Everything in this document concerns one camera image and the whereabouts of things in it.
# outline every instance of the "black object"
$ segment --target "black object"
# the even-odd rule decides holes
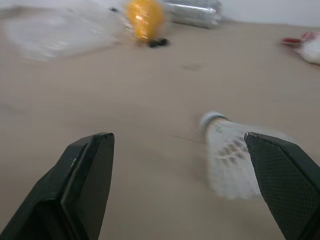
[[[109,196],[115,139],[99,133],[69,145],[33,187],[1,240],[98,240]]]
[[[110,7],[109,10],[111,12],[114,12],[114,13],[118,13],[119,12],[119,10],[117,8],[114,8],[114,7]]]
[[[296,144],[246,133],[257,182],[286,240],[320,239],[320,167]]]
[[[160,38],[158,40],[158,45],[159,46],[167,46],[167,45],[169,45],[169,40],[165,39],[165,38]]]
[[[152,49],[158,47],[158,45],[159,45],[158,41],[155,41],[155,40],[151,40],[148,43],[148,46]]]

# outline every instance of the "red and white object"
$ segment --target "red and white object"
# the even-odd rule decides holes
[[[302,38],[284,38],[282,43],[293,47],[308,63],[320,65],[320,32],[306,32]]]

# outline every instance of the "white wall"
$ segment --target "white wall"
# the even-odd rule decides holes
[[[223,15],[241,22],[320,27],[320,0],[220,0]]]

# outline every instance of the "silver cylinder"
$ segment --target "silver cylinder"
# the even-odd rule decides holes
[[[221,3],[217,0],[164,0],[172,22],[212,29],[218,25]]]

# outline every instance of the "floor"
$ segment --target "floor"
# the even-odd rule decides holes
[[[198,122],[220,111],[285,132],[318,163],[320,68],[278,45],[311,28],[176,25],[171,46],[130,44],[54,62],[23,58],[0,29],[0,230],[66,146],[115,134],[100,239],[283,240],[262,200],[207,189]]]

